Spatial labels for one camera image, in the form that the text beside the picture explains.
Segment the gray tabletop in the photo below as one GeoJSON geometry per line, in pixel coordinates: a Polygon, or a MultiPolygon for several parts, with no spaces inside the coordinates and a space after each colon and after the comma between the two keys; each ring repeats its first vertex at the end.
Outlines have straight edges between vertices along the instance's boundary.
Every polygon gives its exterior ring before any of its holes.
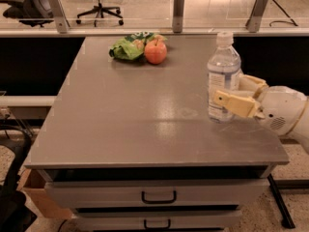
{"type": "Polygon", "coordinates": [[[207,62],[215,36],[168,36],[159,66],[113,60],[120,37],[81,47],[25,163],[30,168],[224,166],[288,162],[254,120],[208,118],[207,62]]]}

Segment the drawer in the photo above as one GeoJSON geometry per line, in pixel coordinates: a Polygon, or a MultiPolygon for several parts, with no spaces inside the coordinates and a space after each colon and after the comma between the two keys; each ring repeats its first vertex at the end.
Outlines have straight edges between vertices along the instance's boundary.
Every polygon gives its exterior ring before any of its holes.
{"type": "Polygon", "coordinates": [[[268,187],[267,179],[47,183],[61,207],[243,205],[268,187]]]}
{"type": "Polygon", "coordinates": [[[159,230],[225,228],[239,222],[241,211],[172,212],[151,214],[117,214],[101,217],[76,217],[81,230],[159,230]]]}

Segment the apple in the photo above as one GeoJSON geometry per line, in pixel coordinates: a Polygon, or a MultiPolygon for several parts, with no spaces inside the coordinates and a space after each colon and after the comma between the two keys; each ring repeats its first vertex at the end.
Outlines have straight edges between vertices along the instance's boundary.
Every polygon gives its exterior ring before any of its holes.
{"type": "Polygon", "coordinates": [[[166,45],[161,39],[154,39],[145,46],[144,55],[148,62],[157,65],[166,58],[166,45]]]}

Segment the cable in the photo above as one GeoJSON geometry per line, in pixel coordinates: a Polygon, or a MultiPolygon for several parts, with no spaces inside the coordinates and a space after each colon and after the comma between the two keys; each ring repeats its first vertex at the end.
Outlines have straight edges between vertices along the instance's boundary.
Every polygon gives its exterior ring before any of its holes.
{"type": "Polygon", "coordinates": [[[286,15],[287,18],[290,19],[290,21],[285,21],[285,20],[274,20],[274,21],[272,21],[272,22],[269,24],[270,27],[271,27],[272,23],[275,23],[275,22],[288,23],[288,24],[294,25],[295,27],[298,26],[298,24],[290,17],[290,15],[280,6],[280,4],[279,4],[276,0],[272,0],[272,2],[274,2],[275,5],[278,6],[278,8],[284,13],[284,15],[286,15]]]}
{"type": "Polygon", "coordinates": [[[59,226],[59,228],[58,228],[58,232],[61,231],[62,226],[63,226],[67,221],[68,221],[68,220],[65,219],[65,220],[60,224],[60,226],[59,226]]]}

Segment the chair base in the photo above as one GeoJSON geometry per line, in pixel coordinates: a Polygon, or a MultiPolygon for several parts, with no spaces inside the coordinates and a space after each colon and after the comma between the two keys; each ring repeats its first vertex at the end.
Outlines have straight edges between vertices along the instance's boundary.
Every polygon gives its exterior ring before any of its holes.
{"type": "Polygon", "coordinates": [[[95,22],[94,22],[95,27],[97,27],[98,18],[104,18],[104,13],[107,13],[109,15],[113,15],[117,18],[120,18],[119,24],[124,25],[123,17],[120,15],[120,13],[121,13],[120,7],[117,7],[117,6],[115,6],[115,7],[103,7],[101,3],[98,3],[98,5],[94,6],[94,8],[91,9],[90,11],[78,14],[76,23],[77,24],[81,23],[80,17],[83,16],[83,15],[97,14],[95,22]]]}

